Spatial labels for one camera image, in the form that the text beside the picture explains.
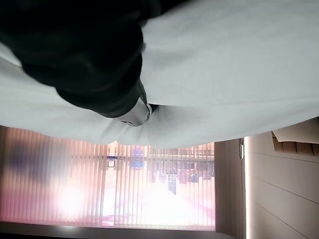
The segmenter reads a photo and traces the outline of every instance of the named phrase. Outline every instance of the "dark green sleeve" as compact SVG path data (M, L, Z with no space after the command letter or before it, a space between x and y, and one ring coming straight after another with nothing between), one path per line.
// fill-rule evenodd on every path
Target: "dark green sleeve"
M2 0L0 41L35 80L68 102L109 118L141 92L139 21L182 0Z

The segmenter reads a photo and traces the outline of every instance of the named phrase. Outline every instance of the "window blind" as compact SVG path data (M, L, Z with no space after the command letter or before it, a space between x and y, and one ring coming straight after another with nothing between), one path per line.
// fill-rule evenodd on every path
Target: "window blind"
M215 228L213 143L99 145L3 127L0 156L2 221Z

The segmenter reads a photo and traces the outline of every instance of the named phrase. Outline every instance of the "white cloth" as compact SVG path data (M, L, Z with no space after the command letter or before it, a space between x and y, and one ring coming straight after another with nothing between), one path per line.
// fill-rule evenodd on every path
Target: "white cloth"
M96 143L182 147L319 116L318 0L193 0L144 27L141 80L162 105L129 127L63 101L0 49L0 124Z

